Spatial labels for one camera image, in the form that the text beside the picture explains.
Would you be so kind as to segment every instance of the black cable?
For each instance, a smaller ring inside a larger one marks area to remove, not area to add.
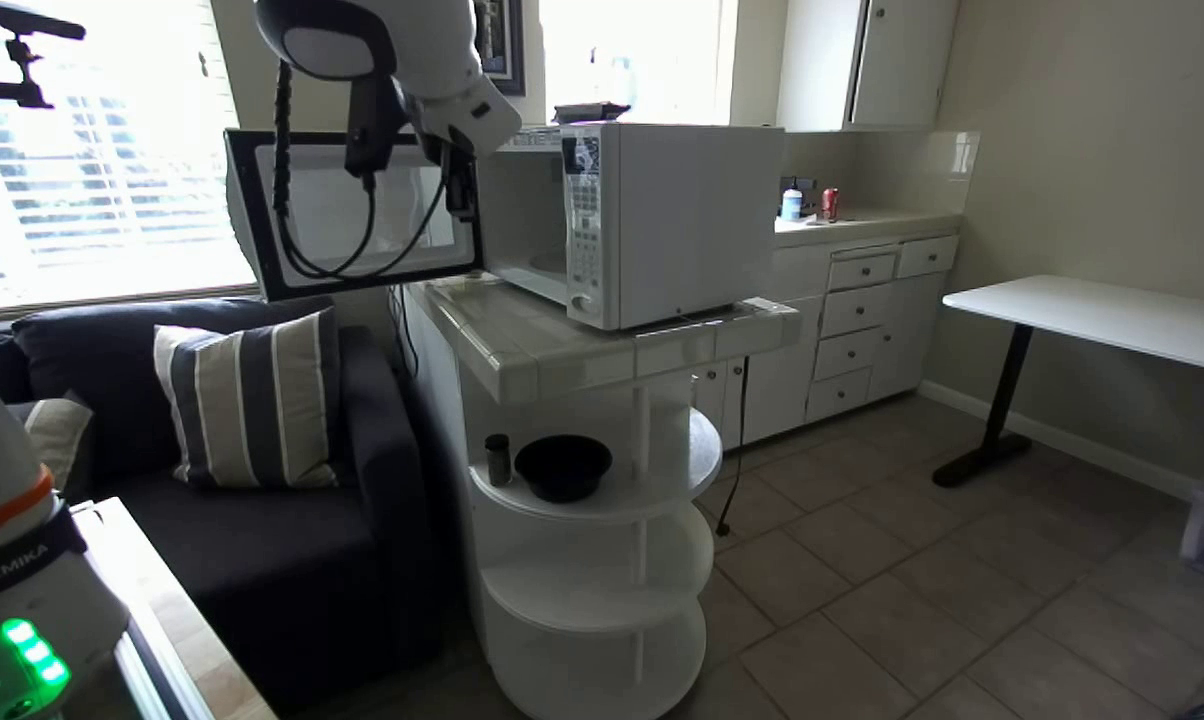
[[[289,232],[289,179],[294,179],[294,166],[289,166],[289,145],[294,145],[294,127],[289,127],[289,117],[294,117],[294,68],[279,62],[279,81],[277,81],[277,199],[272,199],[272,211],[277,211],[277,225],[279,225],[279,251],[285,261],[304,276],[304,281],[377,281],[377,276],[389,276],[397,262],[404,262],[404,255],[423,239],[436,208],[442,208],[442,197],[450,191],[450,179],[453,179],[453,163],[450,155],[442,158],[442,183],[433,191],[433,205],[423,211],[423,218],[415,225],[415,232],[404,239],[404,249],[386,262],[386,268],[373,268],[373,270],[360,270],[360,276],[349,276],[349,268],[370,251],[373,244],[373,227],[377,227],[377,179],[373,174],[360,174],[365,183],[365,197],[370,197],[370,211],[365,211],[365,232],[360,232],[360,244],[349,261],[339,261],[337,268],[321,268]]]
[[[749,384],[752,384],[752,356],[746,356],[746,379],[740,379],[740,391],[735,391],[735,443],[749,443]],[[722,517],[715,517],[715,537],[728,537],[728,513],[731,513],[735,486],[746,483],[746,455],[749,452],[731,455],[731,486],[724,494]]]

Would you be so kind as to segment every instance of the armrest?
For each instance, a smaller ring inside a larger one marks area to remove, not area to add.
[[[344,326],[339,352],[344,428],[352,439],[355,486],[391,593],[389,611],[401,632],[415,632],[415,642],[427,642],[427,617],[442,617],[436,609],[445,598],[445,565],[408,405],[389,356],[365,326]]]

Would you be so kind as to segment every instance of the tile floor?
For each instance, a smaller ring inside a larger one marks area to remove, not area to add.
[[[960,486],[979,422],[891,399],[740,455],[676,720],[1136,720],[1204,699],[1190,508],[1048,448]],[[731,467],[702,499],[722,513]],[[477,642],[304,714],[513,720]]]

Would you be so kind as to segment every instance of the window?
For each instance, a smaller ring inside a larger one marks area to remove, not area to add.
[[[210,0],[47,5],[29,36],[56,107],[0,98],[0,308],[252,284],[224,205],[236,124]]]
[[[550,107],[728,124],[735,0],[544,0]]]

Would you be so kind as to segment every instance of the white cabinet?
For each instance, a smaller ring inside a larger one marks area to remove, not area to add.
[[[953,26],[956,0],[789,0],[782,127],[929,127]]]
[[[807,366],[816,352],[816,298],[798,298],[800,338],[782,352],[757,352],[749,358],[749,443],[794,431],[806,422]]]
[[[829,261],[806,418],[852,412],[924,379],[956,235],[843,244]]]

